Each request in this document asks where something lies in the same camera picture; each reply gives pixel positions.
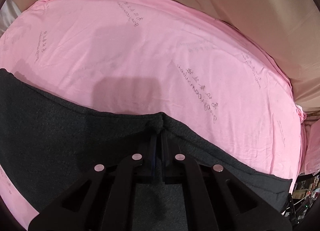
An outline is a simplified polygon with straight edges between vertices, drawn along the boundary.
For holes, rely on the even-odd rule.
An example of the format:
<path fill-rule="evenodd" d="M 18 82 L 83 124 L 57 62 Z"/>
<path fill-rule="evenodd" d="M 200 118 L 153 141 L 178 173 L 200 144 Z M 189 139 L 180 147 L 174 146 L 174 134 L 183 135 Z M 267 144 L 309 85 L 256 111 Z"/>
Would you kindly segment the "cluttered shelf items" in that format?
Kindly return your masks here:
<path fill-rule="evenodd" d="M 319 196 L 319 175 L 297 182 L 292 193 L 297 220 L 302 220 Z"/>

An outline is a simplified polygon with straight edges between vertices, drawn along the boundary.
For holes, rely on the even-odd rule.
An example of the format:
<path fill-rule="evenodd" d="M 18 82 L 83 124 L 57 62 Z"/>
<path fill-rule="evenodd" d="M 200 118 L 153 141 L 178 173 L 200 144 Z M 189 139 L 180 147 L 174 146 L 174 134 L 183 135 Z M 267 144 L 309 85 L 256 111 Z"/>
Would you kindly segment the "dark grey pants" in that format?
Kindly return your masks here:
<path fill-rule="evenodd" d="M 248 167 L 175 117 L 98 112 L 1 69 L 1 166 L 39 213 L 96 165 L 133 153 L 140 136 L 162 133 L 199 165 L 222 165 L 279 213 L 285 206 L 289 180 Z M 188 230 L 181 185 L 162 179 L 161 145 L 155 182 L 137 185 L 132 230 Z"/>

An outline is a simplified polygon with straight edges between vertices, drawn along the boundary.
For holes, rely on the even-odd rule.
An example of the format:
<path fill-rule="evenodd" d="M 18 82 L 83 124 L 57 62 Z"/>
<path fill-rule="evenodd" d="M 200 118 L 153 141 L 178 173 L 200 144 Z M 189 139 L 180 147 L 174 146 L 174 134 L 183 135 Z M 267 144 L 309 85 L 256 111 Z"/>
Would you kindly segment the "white satin curtain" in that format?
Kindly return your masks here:
<path fill-rule="evenodd" d="M 0 35 L 10 27 L 10 25 L 21 14 L 17 4 L 13 0 L 5 0 L 0 11 Z"/>

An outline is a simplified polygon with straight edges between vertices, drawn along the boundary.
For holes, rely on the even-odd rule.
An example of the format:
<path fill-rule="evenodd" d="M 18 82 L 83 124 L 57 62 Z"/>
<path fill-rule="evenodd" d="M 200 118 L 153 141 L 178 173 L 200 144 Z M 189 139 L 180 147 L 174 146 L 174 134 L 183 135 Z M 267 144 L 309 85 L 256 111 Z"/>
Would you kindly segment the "pink bed sheet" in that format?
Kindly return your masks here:
<path fill-rule="evenodd" d="M 1 37 L 1 69 L 98 112 L 163 112 L 248 167 L 289 180 L 302 113 L 274 60 L 225 23 L 171 0 L 39 0 Z M 1 166 L 26 230 L 39 211 Z"/>

